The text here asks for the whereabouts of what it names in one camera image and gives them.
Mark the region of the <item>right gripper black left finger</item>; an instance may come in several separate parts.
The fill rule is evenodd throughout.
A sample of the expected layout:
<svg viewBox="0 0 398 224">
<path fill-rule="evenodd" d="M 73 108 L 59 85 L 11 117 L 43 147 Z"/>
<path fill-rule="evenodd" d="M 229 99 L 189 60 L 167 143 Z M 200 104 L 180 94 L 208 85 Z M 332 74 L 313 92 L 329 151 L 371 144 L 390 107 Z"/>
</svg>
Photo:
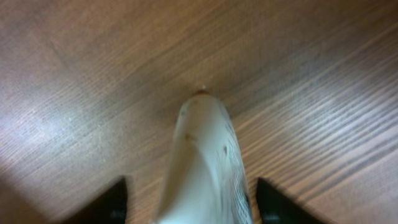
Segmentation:
<svg viewBox="0 0 398 224">
<path fill-rule="evenodd" d="M 119 178 L 108 190 L 90 202 L 63 224 L 125 224 L 127 217 L 127 183 Z"/>
</svg>

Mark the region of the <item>white cream tube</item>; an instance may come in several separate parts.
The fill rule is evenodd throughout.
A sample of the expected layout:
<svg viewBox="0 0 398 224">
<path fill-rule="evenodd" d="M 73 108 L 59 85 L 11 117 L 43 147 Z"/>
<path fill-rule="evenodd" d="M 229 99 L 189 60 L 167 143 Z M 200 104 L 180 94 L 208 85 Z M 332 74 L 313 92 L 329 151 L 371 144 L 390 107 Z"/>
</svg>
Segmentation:
<svg viewBox="0 0 398 224">
<path fill-rule="evenodd" d="M 253 223 L 236 133 L 205 90 L 181 107 L 154 223 Z"/>
</svg>

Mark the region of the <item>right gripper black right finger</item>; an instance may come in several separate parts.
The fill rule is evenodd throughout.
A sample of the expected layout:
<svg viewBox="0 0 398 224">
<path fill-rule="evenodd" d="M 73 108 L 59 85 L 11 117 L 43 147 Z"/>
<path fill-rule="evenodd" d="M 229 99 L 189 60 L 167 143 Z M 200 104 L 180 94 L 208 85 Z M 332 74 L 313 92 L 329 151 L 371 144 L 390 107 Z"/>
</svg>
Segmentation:
<svg viewBox="0 0 398 224">
<path fill-rule="evenodd" d="M 324 224 L 267 179 L 258 178 L 256 202 L 265 224 Z"/>
</svg>

